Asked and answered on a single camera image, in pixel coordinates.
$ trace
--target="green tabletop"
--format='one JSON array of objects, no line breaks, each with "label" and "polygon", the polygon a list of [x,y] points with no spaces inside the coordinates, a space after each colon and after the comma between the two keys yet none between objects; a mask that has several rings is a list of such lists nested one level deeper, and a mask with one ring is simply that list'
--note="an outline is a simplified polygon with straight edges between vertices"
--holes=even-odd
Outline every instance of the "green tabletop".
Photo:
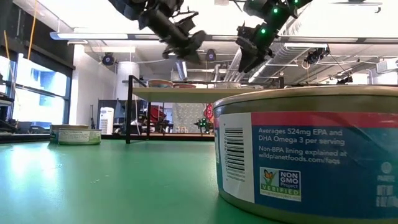
[{"label": "green tabletop", "polygon": [[0,223],[266,223],[218,196],[212,142],[0,145]]}]

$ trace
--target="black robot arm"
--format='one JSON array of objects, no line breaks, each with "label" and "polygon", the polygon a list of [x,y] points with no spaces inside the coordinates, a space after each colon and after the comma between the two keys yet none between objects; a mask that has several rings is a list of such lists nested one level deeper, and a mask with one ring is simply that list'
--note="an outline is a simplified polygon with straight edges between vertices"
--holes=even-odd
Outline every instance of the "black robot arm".
[{"label": "black robot arm", "polygon": [[[189,32],[195,27],[192,19],[197,12],[180,12],[184,0],[109,0],[124,17],[137,20],[139,28],[150,28],[161,42],[167,44],[163,58],[174,53],[177,58],[193,63],[201,63],[197,49],[206,38],[205,31]],[[171,22],[170,18],[180,14],[191,14],[181,21]]]},{"label": "black robot arm", "polygon": [[243,11],[250,16],[256,16],[265,23],[255,28],[238,27],[236,43],[242,51],[242,59],[238,72],[249,72],[266,61],[266,56],[273,56],[269,48],[277,37],[282,26],[290,16],[297,18],[297,9],[304,7],[312,0],[247,0]]}]

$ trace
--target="wooden shelf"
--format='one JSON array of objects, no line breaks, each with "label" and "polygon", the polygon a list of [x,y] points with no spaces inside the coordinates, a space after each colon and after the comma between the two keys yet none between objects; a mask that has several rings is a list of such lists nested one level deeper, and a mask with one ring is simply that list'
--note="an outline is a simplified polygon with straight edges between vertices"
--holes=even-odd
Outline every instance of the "wooden shelf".
[{"label": "wooden shelf", "polygon": [[214,103],[217,100],[252,89],[213,89],[213,88],[133,88],[132,93],[139,98],[159,103]]}]

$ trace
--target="barcode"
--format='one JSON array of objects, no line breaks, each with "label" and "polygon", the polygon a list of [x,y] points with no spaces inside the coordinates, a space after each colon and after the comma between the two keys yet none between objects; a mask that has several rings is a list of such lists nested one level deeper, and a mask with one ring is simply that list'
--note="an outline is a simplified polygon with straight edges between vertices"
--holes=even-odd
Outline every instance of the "barcode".
[{"label": "barcode", "polygon": [[224,150],[227,177],[244,182],[243,128],[225,128]]}]

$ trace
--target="glass window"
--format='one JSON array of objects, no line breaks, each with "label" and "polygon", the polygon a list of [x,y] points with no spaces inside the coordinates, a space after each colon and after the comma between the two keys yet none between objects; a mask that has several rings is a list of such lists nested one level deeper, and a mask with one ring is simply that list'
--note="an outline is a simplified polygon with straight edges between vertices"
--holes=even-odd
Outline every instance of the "glass window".
[{"label": "glass window", "polygon": [[18,55],[17,84],[65,96],[67,76],[38,65]]},{"label": "glass window", "polygon": [[49,128],[50,124],[62,124],[64,100],[44,96],[29,90],[17,89],[12,118],[30,125]]},{"label": "glass window", "polygon": [[[15,69],[15,62],[8,60],[8,58],[0,56],[0,73],[2,75],[2,79],[4,81],[10,81],[11,80],[11,68]],[[6,92],[6,86],[5,85],[0,85],[0,92],[5,93]]]}]

